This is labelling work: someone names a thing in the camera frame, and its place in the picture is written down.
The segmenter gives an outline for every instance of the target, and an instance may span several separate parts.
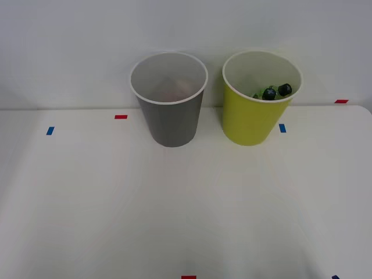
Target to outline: cup rim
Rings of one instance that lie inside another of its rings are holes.
[[[149,59],[149,58],[152,58],[154,56],[158,56],[158,55],[164,55],[164,54],[179,54],[179,55],[185,55],[185,56],[188,56],[190,58],[192,58],[193,60],[197,61],[204,69],[205,71],[205,82],[203,84],[203,86],[199,89],[199,91],[197,91],[195,94],[191,95],[190,97],[186,98],[186,99],[183,99],[183,100],[180,100],[180,101],[175,101],[175,102],[157,102],[157,101],[153,101],[153,100],[150,100],[150,99],[147,99],[143,96],[141,96],[139,93],[137,93],[137,91],[133,88],[133,85],[132,85],[132,74],[135,70],[135,68],[137,68],[137,66],[139,64],[141,64],[143,61]],[[129,85],[130,85],[130,88],[131,90],[135,93],[135,95],[139,98],[139,99],[142,99],[144,100],[145,102],[148,102],[148,103],[153,103],[155,105],[176,105],[178,103],[184,103],[184,102],[187,102],[191,99],[194,99],[196,96],[198,96],[201,92],[203,92],[203,90],[205,89],[206,85],[208,83],[208,70],[206,68],[206,66],[204,65],[204,63],[196,58],[194,55],[191,55],[191,54],[187,54],[187,53],[184,53],[184,52],[179,52],[179,51],[164,51],[164,52],[159,52],[159,53],[156,53],[156,54],[153,54],[153,55],[149,55],[145,58],[143,58],[142,60],[140,60],[139,62],[137,62],[134,67],[132,68],[132,70],[130,71],[130,75],[129,75]]]
[[[229,61],[233,58],[235,58],[236,56],[238,55],[242,55],[242,54],[246,54],[246,53],[249,53],[249,52],[263,52],[263,53],[269,53],[271,55],[274,55],[276,57],[279,57],[281,59],[284,59],[286,60],[288,63],[290,63],[296,70],[297,72],[299,73],[300,75],[300,86],[298,87],[298,90],[296,91],[296,93],[292,94],[291,96],[287,97],[287,98],[284,98],[284,99],[281,99],[281,100],[273,100],[273,101],[267,101],[267,100],[260,100],[260,99],[255,99],[253,97],[249,97],[249,96],[246,96],[244,95],[243,93],[240,93],[238,90],[236,90],[227,80],[226,78],[226,75],[225,75],[225,69],[226,69],[226,66],[227,64],[229,63]],[[233,90],[236,94],[238,94],[239,96],[245,98],[245,99],[248,99],[250,101],[254,101],[254,102],[259,102],[259,103],[281,103],[281,102],[287,102],[291,99],[294,98],[295,95],[298,94],[298,92],[302,89],[302,83],[303,83],[303,76],[302,76],[302,72],[299,70],[299,68],[293,63],[291,62],[289,59],[281,56],[281,55],[278,55],[276,53],[273,53],[273,52],[269,52],[269,51],[264,51],[264,50],[245,50],[245,51],[241,51],[241,52],[238,52],[238,53],[235,53],[233,55],[231,55],[225,62],[225,64],[223,65],[223,68],[222,68],[222,76],[223,76],[223,79],[225,81],[225,83],[227,84],[227,86],[229,86],[229,88],[231,90]]]

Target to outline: gray cup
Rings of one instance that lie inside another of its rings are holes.
[[[133,68],[130,86],[156,142],[177,147],[193,139],[207,81],[205,65],[185,53],[159,53]]]

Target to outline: paper cup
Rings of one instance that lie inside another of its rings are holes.
[[[290,61],[263,51],[233,55],[225,62],[222,74],[225,82],[223,131],[240,145],[263,142],[302,83],[301,72]],[[270,85],[285,83],[292,87],[288,98],[264,101],[252,97]]]
[[[185,53],[159,53],[135,65],[130,86],[155,141],[177,147],[193,139],[207,81],[205,65]]]

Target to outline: table surface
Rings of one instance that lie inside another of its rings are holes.
[[[1,111],[0,278],[369,278],[372,115],[290,107],[248,147],[220,114],[165,148],[138,109]]]

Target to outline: yellow cup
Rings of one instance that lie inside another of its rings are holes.
[[[301,72],[286,58],[264,51],[236,53],[224,64],[223,131],[236,144],[263,142],[299,92]],[[292,95],[282,100],[253,98],[270,85],[288,83]]]

